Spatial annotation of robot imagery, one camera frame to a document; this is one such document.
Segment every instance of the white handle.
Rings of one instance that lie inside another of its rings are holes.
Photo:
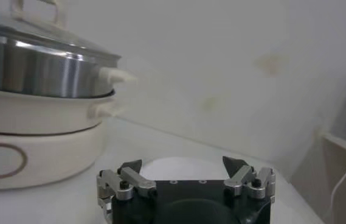
[[[98,103],[90,107],[90,118],[114,117],[125,111],[125,108],[115,100],[110,100],[104,103]]]
[[[11,0],[10,3],[10,13],[14,19],[19,19],[32,23],[43,29],[50,29],[50,26],[55,26],[57,28],[63,29],[66,23],[66,13],[63,5],[59,0],[39,0],[48,4],[55,6],[55,18],[53,22],[43,21],[40,18],[33,16],[29,13],[24,12],[24,0]]]
[[[113,85],[119,82],[136,81],[137,78],[128,71],[117,68],[102,67],[100,68],[99,72],[99,80],[103,80],[104,82],[108,82],[109,84]]]

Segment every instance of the countertop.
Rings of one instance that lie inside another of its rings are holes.
[[[107,123],[107,147],[88,169],[65,180],[37,187],[0,191],[0,223],[104,223],[97,205],[95,176],[116,170],[123,162],[144,163],[169,156],[184,156],[222,163],[222,156],[241,158],[257,169],[263,161],[228,152],[121,119]],[[278,172],[274,220],[276,224],[323,223]]]

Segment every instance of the cable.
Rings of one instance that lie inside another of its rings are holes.
[[[335,194],[337,192],[337,189],[339,188],[339,186],[343,183],[343,181],[346,179],[346,173],[343,175],[343,177],[336,183],[335,187],[332,190],[331,193],[331,203],[330,203],[330,207],[328,208],[328,210],[325,212],[324,216],[323,216],[323,220],[325,220],[331,213],[332,209],[333,209],[333,202],[334,202],[334,198],[335,198]]]

